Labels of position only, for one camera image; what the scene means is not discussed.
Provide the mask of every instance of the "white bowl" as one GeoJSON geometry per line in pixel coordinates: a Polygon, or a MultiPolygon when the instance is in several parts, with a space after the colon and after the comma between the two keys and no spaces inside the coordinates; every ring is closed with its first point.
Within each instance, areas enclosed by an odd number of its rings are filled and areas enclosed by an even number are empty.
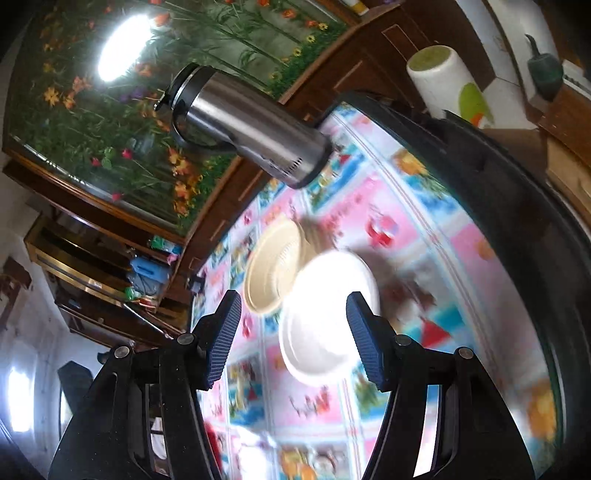
{"type": "Polygon", "coordinates": [[[360,291],[379,314],[378,288],[368,266],[355,254],[333,250],[311,260],[284,299],[281,354],[289,372],[303,384],[334,384],[359,362],[345,310],[353,291],[360,291]]]}

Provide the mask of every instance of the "thermos lid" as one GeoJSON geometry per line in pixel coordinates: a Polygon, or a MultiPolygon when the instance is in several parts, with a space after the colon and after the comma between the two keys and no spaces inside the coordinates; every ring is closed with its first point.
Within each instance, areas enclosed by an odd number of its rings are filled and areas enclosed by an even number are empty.
{"type": "Polygon", "coordinates": [[[174,109],[181,101],[184,102],[184,110],[187,110],[215,71],[216,69],[213,67],[189,63],[177,73],[162,97],[154,105],[154,110],[160,110],[162,105],[168,105],[174,109]]]}

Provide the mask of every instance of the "beige bowl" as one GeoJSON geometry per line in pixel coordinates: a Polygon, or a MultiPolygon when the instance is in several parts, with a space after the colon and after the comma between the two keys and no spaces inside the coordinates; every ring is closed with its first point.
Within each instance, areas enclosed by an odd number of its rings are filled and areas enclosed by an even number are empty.
{"type": "Polygon", "coordinates": [[[300,269],[316,251],[301,226],[282,218],[259,238],[246,265],[244,301],[254,313],[271,313],[287,295],[300,269]]]}

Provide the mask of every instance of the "flower painting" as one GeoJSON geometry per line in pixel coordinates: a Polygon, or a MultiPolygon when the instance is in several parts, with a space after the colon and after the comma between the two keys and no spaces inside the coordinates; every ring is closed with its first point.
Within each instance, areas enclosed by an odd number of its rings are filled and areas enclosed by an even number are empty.
{"type": "Polygon", "coordinates": [[[177,146],[170,110],[154,110],[171,79],[196,62],[279,97],[345,29],[314,3],[291,0],[48,2],[15,64],[6,136],[116,211],[185,235],[233,156],[177,146]],[[133,37],[119,31],[130,15],[146,18],[149,41],[107,77],[98,61],[113,32],[133,37]]]}

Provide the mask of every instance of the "thermos handle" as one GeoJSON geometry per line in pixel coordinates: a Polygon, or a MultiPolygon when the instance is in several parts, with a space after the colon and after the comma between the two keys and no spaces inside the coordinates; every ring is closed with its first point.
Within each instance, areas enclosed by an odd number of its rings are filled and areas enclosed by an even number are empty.
{"type": "Polygon", "coordinates": [[[236,153],[236,148],[234,145],[228,142],[218,142],[215,145],[204,145],[198,144],[191,140],[187,140],[183,134],[180,132],[178,125],[177,125],[177,118],[180,115],[186,113],[185,104],[181,100],[177,102],[173,109],[173,118],[171,120],[171,134],[174,138],[174,141],[178,144],[179,147],[185,148],[187,150],[197,151],[199,153],[207,154],[207,155],[224,155],[227,153],[236,153]]]}

